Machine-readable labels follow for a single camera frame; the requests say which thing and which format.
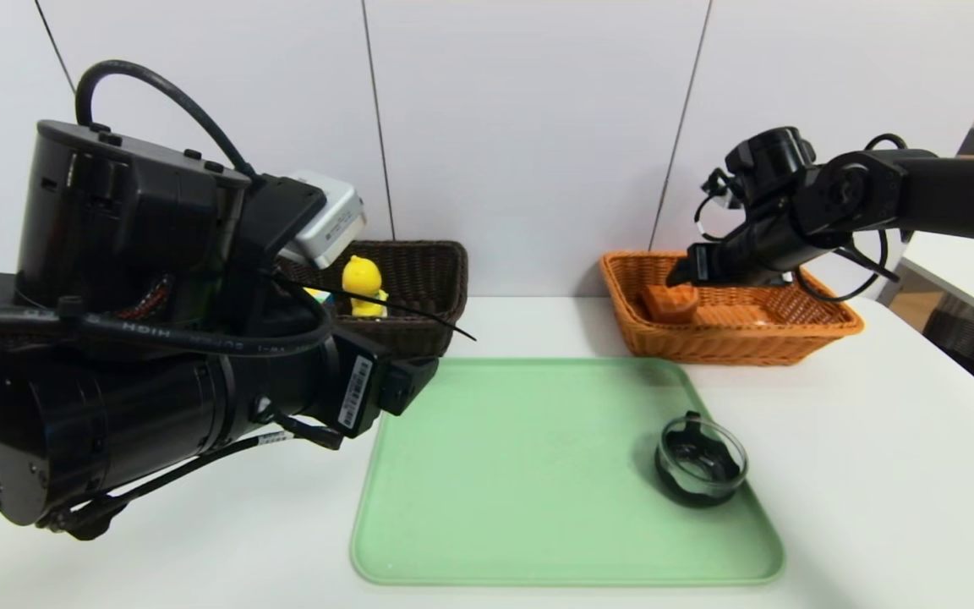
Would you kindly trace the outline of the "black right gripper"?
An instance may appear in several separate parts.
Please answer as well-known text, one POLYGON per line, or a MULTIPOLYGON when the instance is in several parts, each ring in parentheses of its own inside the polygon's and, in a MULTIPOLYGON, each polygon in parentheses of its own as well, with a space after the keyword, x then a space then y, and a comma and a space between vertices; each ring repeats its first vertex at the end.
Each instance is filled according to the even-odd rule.
POLYGON ((784 282, 801 265, 801 229, 789 213, 743 221, 719 242, 695 244, 666 274, 668 288, 762 286, 784 282))

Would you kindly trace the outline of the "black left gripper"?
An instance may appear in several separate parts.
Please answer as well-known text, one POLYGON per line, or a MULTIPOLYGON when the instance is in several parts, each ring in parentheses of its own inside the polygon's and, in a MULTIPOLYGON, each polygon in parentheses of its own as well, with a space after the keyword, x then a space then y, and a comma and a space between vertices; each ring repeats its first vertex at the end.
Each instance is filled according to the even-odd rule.
POLYGON ((374 424, 379 409, 401 416, 437 371, 436 356, 389 362, 389 351, 381 344, 336 326, 320 347, 306 355, 305 394, 298 415, 344 438, 357 438, 374 424))

